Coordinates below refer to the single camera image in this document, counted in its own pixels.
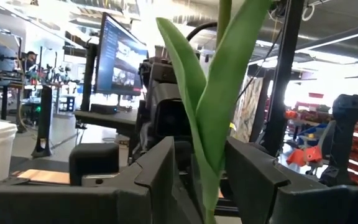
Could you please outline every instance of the black metal frame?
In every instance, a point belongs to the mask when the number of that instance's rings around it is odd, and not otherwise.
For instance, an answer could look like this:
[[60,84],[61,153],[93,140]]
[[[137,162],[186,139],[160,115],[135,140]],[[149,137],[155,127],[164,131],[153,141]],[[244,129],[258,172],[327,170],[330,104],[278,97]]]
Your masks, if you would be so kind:
[[269,90],[270,81],[272,81],[274,76],[273,70],[267,70],[266,68],[262,68],[262,71],[261,73],[264,74],[262,87],[260,89],[259,99],[255,111],[254,123],[252,125],[251,135],[249,136],[249,142],[256,142],[260,135],[260,132],[263,130],[263,126],[265,123],[267,92]]
[[302,17],[304,0],[287,0],[283,37],[280,44],[277,67],[274,75],[267,125],[262,145],[271,156],[281,148],[285,127],[284,95],[291,79],[292,63]]

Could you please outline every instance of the tulip leaf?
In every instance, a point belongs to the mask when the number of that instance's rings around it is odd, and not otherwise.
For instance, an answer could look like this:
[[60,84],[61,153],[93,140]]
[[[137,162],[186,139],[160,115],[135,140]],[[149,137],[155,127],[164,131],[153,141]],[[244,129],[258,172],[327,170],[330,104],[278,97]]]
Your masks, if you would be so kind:
[[270,1],[244,2],[224,31],[210,65],[208,82],[185,37],[169,20],[157,18],[190,122],[206,224],[215,223],[214,209],[232,110]]
[[221,43],[227,25],[230,23],[232,0],[219,1],[218,29],[216,32],[216,47]]
[[215,173],[221,169],[232,111],[270,3],[271,0],[243,3],[229,23],[209,66],[196,120],[205,156]]
[[204,71],[188,41],[170,21],[157,18],[157,25],[172,60],[180,96],[190,122],[194,152],[200,169],[203,210],[207,214],[204,220],[206,223],[214,223],[220,175],[213,172],[205,158],[195,118],[196,105],[205,87]]
[[157,26],[164,39],[177,79],[183,79],[179,88],[186,88],[193,111],[203,94],[206,79],[194,50],[183,34],[168,19],[157,18]]

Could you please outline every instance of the black pole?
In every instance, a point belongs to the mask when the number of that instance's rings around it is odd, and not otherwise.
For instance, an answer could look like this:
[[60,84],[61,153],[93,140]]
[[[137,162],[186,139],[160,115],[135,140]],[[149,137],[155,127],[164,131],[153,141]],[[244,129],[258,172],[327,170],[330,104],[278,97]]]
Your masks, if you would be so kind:
[[94,60],[98,54],[98,45],[88,44],[86,51],[86,64],[84,74],[84,89],[82,94],[81,111],[89,111],[92,94],[92,76],[94,69]]
[[118,94],[117,96],[118,96],[118,99],[117,99],[117,106],[120,106],[120,102],[121,102],[121,95],[120,95],[120,94]]
[[271,156],[276,156],[281,148],[285,127],[284,95],[291,79],[292,63],[295,56],[296,42],[301,24],[304,0],[288,0],[283,38],[281,39],[277,67],[274,75],[273,90],[269,106],[264,141],[262,145]]
[[6,120],[7,115],[7,86],[2,87],[1,119]]
[[17,57],[19,59],[22,59],[22,42],[23,42],[23,40],[22,40],[22,37],[19,37],[18,39],[19,39],[19,50],[17,51]]
[[251,135],[249,136],[249,142],[256,142],[260,132],[263,129],[265,123],[265,109],[267,101],[267,92],[269,90],[270,81],[273,78],[273,70],[265,70],[265,76],[262,81],[262,87],[260,89],[258,104],[255,111],[254,123],[252,125]]
[[41,111],[38,117],[38,135],[34,150],[31,154],[33,158],[51,156],[52,151],[49,146],[50,126],[52,121],[52,89],[43,85],[41,90]]
[[42,63],[42,46],[40,47],[40,63],[38,66],[38,73],[41,72],[41,63]]
[[54,68],[56,68],[56,65],[57,65],[57,52],[55,52],[55,66],[54,66]]

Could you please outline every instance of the monitor screen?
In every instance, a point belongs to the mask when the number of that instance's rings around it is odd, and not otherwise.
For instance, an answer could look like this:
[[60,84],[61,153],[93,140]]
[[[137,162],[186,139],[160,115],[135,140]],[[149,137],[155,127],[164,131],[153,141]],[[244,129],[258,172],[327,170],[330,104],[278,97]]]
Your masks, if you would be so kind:
[[146,46],[107,13],[103,13],[96,64],[96,93],[139,96],[137,74],[146,59]]

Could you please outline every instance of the table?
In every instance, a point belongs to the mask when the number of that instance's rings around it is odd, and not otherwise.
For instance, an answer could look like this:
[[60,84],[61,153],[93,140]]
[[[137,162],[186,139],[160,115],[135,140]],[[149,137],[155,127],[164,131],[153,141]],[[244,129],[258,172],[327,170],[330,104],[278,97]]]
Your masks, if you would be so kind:
[[106,128],[117,129],[117,133],[131,136],[135,130],[137,110],[104,115],[86,111],[75,111],[75,119],[82,124],[94,124]]

